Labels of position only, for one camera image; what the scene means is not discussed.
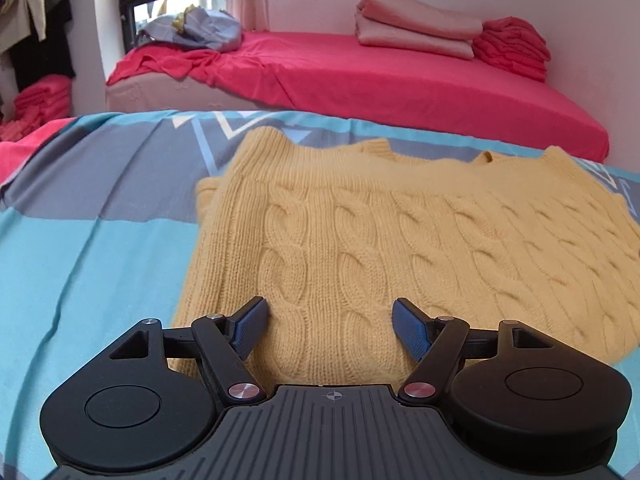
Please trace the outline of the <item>red sheeted mattress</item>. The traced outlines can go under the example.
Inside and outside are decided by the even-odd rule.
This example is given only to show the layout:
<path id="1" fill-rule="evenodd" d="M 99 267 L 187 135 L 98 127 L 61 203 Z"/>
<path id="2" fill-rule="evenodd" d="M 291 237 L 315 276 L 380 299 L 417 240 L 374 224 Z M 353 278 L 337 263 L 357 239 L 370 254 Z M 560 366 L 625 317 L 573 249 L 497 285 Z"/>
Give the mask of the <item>red sheeted mattress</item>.
<path id="1" fill-rule="evenodd" d="M 353 36 L 248 32 L 239 50 L 146 44 L 107 78 L 110 110 L 300 110 L 457 133 L 604 162 L 605 128 L 558 90 L 483 62 L 363 47 Z"/>

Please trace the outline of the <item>blue grey crumpled cloth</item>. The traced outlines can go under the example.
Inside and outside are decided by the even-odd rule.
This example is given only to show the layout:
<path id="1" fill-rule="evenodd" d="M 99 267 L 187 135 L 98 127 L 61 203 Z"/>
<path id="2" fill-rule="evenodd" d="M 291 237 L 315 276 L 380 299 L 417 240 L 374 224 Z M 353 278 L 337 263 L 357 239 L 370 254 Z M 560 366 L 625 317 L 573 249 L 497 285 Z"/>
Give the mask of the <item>blue grey crumpled cloth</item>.
<path id="1" fill-rule="evenodd" d="M 136 46 L 173 44 L 174 46 L 217 52 L 238 50 L 243 40 L 241 23 L 224 11 L 189 6 L 175 15 L 154 18 L 137 32 Z"/>

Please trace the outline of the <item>red towels pile on floor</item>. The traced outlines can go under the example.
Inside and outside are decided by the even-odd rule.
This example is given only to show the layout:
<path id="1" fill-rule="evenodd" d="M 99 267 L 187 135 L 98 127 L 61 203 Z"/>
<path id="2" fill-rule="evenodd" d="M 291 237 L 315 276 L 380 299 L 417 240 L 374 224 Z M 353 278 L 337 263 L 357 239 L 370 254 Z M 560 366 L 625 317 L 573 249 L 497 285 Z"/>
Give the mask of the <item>red towels pile on floor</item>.
<path id="1" fill-rule="evenodd" d="M 1 141 L 17 142 L 55 119 L 65 118 L 72 108 L 72 80 L 49 75 L 20 92 L 14 115 L 1 124 Z"/>

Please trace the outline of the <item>tan cable-knit cardigan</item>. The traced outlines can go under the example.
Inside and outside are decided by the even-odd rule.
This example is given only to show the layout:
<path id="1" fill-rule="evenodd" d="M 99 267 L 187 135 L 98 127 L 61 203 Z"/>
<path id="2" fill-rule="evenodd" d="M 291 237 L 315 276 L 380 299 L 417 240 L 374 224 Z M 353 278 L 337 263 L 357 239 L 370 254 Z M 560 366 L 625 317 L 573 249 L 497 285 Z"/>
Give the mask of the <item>tan cable-knit cardigan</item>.
<path id="1" fill-rule="evenodd" d="M 401 384 L 399 297 L 476 328 L 514 318 L 610 364 L 638 347 L 638 223 L 559 148 L 426 160 L 384 139 L 306 148 L 265 127 L 196 196 L 174 322 L 264 297 L 248 365 L 265 387 Z"/>

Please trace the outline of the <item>upper pink folded blanket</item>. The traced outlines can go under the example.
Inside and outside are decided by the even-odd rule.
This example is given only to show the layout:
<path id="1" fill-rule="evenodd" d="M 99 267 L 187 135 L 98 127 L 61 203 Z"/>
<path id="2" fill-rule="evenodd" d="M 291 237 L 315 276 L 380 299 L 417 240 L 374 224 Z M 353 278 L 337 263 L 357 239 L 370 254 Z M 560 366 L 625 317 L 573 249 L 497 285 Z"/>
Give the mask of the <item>upper pink folded blanket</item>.
<path id="1" fill-rule="evenodd" d="M 439 38 L 473 40 L 483 32 L 478 18 L 419 0 L 360 0 L 357 9 L 369 20 Z"/>

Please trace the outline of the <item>lower pink folded blanket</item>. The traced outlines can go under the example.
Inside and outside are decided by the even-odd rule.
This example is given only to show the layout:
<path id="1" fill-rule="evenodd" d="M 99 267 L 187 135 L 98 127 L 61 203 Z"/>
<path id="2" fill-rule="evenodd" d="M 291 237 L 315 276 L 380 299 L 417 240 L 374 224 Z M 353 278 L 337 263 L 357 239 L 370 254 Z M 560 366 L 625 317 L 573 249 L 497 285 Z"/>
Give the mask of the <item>lower pink folded blanket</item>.
<path id="1" fill-rule="evenodd" d="M 472 46 L 464 40 L 439 38 L 386 25 L 365 18 L 361 13 L 355 16 L 356 37 L 362 46 L 410 50 L 472 60 Z"/>

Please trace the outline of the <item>pink folded blanket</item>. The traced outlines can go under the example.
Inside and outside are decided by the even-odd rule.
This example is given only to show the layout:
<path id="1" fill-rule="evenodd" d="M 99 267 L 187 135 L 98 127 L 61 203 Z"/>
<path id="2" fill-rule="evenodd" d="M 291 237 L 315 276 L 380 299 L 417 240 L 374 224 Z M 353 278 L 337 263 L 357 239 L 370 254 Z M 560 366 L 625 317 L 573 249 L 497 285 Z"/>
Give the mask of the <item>pink folded blanket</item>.
<path id="1" fill-rule="evenodd" d="M 472 46 L 464 40 L 439 38 L 386 25 L 365 18 L 361 13 L 355 16 L 356 37 L 362 46 L 410 50 L 472 60 Z"/>
<path id="2" fill-rule="evenodd" d="M 357 9 L 369 20 L 439 38 L 473 40 L 483 32 L 478 18 L 419 0 L 360 0 Z"/>

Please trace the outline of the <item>red folded blanket stack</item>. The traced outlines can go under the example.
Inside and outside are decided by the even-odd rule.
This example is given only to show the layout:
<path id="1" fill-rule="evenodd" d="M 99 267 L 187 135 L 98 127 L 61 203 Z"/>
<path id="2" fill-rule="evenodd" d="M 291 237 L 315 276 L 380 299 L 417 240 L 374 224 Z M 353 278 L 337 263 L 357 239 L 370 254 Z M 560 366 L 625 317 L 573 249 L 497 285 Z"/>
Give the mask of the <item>red folded blanket stack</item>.
<path id="1" fill-rule="evenodd" d="M 472 49 L 489 66 L 539 82 L 547 80 L 551 61 L 547 41 L 521 18 L 486 21 L 483 32 L 472 41 Z"/>

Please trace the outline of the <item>blue grey patterned bedsheet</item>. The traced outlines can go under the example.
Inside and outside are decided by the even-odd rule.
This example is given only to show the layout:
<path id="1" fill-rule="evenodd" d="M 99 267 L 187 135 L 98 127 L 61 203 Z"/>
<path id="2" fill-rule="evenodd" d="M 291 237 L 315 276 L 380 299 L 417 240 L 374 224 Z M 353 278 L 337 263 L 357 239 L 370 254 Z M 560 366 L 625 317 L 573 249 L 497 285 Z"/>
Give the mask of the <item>blue grey patterned bedsheet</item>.
<path id="1" fill-rule="evenodd" d="M 261 126 L 315 148 L 385 138 L 468 162 L 525 148 L 309 113 L 105 113 L 1 148 L 1 474 L 42 479 L 47 396 L 142 318 L 168 322 L 196 240 L 194 188 Z"/>

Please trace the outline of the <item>hanging clothes rack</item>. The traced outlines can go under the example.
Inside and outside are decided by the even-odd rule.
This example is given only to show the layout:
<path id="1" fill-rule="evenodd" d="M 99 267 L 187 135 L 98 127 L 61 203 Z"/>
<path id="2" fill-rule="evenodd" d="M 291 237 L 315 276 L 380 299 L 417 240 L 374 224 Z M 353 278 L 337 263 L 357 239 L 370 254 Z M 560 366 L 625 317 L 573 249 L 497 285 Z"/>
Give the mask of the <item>hanging clothes rack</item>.
<path id="1" fill-rule="evenodd" d="M 76 77 L 66 26 L 70 0 L 1 0 L 1 56 L 25 90 L 49 75 Z"/>

